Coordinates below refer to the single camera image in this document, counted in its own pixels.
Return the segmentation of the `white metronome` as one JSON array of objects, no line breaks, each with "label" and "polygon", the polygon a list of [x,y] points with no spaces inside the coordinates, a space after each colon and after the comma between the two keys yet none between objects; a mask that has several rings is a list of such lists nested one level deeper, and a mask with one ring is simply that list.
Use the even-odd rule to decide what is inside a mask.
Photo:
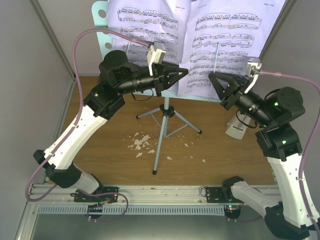
[{"label": "white metronome", "polygon": [[242,140],[252,119],[248,115],[236,113],[227,123],[225,134],[237,140]]}]

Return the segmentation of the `white sheet music pages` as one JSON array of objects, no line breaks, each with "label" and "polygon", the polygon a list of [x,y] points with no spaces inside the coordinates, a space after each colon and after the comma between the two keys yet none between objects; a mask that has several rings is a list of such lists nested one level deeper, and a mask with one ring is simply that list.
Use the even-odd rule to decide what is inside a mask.
[{"label": "white sheet music pages", "polygon": [[195,0],[186,24],[178,81],[180,97],[218,97],[209,73],[244,75],[260,56],[285,4],[283,0]]}]

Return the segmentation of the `light blue music stand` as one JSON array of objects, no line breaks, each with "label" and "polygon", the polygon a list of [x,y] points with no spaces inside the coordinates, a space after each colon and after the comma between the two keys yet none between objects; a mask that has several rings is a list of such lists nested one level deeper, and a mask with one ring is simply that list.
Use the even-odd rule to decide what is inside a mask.
[{"label": "light blue music stand", "polygon": [[[108,3],[109,3],[109,1],[110,0],[99,0],[99,1],[96,1],[91,7],[93,22],[97,28],[109,28],[109,26],[108,26]],[[164,91],[162,94],[164,97],[164,105],[163,106],[164,106],[164,109],[166,110],[166,116],[164,116],[162,118],[162,123],[159,125],[161,139],[169,136],[169,134],[167,133],[167,125],[168,125],[169,117],[177,115],[177,112],[175,110],[173,110],[172,107],[169,105],[169,101],[171,98],[192,99],[192,100],[209,101],[209,102],[218,101],[218,97],[213,98],[213,99],[207,99],[205,97],[193,96],[193,95],[178,96],[178,85],[179,84],[177,82],[173,87],[171,87],[169,90]]]}]

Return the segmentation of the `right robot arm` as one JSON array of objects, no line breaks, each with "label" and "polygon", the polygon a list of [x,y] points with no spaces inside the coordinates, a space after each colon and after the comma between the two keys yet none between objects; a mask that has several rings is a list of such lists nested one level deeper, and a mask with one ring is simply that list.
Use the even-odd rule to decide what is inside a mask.
[{"label": "right robot arm", "polygon": [[250,186],[240,176],[222,182],[221,196],[232,203],[239,200],[264,219],[269,231],[285,240],[305,240],[319,231],[320,215],[304,179],[302,147],[291,122],[305,113],[301,93],[292,87],[271,91],[264,98],[250,89],[250,80],[230,73],[208,75],[225,109],[236,107],[250,117],[259,131],[257,143],[274,172],[281,199],[274,200]]}]

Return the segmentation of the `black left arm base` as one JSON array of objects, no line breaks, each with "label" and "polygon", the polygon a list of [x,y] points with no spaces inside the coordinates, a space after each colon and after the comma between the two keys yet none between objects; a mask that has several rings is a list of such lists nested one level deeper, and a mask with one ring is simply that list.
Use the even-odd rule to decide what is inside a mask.
[{"label": "black left arm base", "polygon": [[76,203],[116,203],[118,201],[119,187],[117,186],[104,186],[103,189],[94,193],[94,195],[87,195],[76,190],[71,193],[70,196],[73,197],[73,201]]}]

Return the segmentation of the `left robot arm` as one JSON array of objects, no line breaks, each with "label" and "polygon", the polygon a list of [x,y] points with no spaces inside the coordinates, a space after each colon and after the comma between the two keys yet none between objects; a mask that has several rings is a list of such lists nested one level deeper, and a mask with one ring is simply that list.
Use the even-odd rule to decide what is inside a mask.
[{"label": "left robot arm", "polygon": [[74,187],[92,202],[103,197],[103,185],[73,160],[87,140],[125,105],[124,95],[154,89],[156,95],[188,75],[186,68],[168,62],[142,67],[128,60],[122,50],[109,52],[99,64],[97,85],[82,100],[74,121],[47,149],[36,150],[36,162],[49,179],[61,188]]}]

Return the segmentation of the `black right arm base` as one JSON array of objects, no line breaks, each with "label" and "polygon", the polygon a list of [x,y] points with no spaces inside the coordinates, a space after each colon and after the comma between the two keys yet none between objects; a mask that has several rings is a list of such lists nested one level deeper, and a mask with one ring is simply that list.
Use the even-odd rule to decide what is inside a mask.
[{"label": "black right arm base", "polygon": [[201,186],[199,194],[206,199],[207,203],[229,203],[232,201],[222,186]]}]

